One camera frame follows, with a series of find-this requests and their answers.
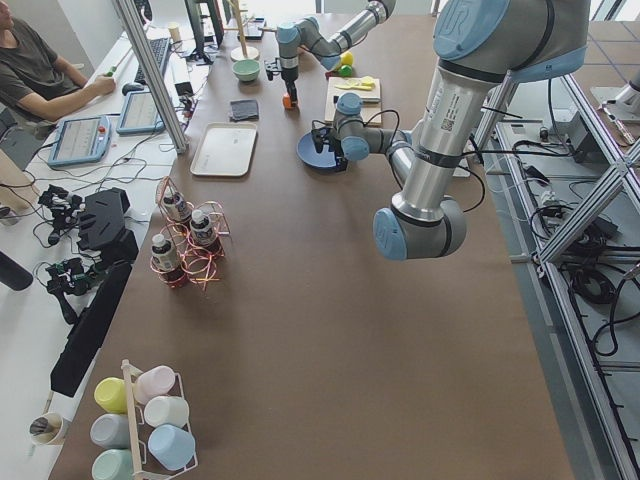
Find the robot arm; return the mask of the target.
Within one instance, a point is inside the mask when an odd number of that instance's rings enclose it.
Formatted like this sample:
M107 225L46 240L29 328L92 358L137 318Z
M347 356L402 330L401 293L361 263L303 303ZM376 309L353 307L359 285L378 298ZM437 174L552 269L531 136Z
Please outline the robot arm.
M365 126L361 100L340 95L330 138L344 157L382 153L404 167L402 189L374 215L379 252L391 260L438 258L466 235L458 203L446 189L487 93L572 73L584 62L587 1L450 1L436 22L438 56L429 107L411 133Z
M314 56L327 71L333 71L339 67L343 53L391 17L395 5L395 0L369 1L361 12L330 37L320 32L318 20L311 16L279 25L276 29L278 56L265 68L269 80L279 74L285 83L284 108L293 110L298 107L295 82L299 76L299 49Z

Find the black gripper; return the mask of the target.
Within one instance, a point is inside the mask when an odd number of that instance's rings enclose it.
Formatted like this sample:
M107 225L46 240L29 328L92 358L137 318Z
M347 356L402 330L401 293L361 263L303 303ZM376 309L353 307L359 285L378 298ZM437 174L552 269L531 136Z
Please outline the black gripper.
M286 93L288 93L292 97L292 99L297 103L297 105L298 105L298 95L297 95L295 82L297 81L298 77L299 77L298 66L294 66L294 67L282 66L281 67L281 78L285 82Z
M328 139L329 152L334 156L335 170L346 170L348 167L348 160L344 157L341 141L335 136L330 135Z

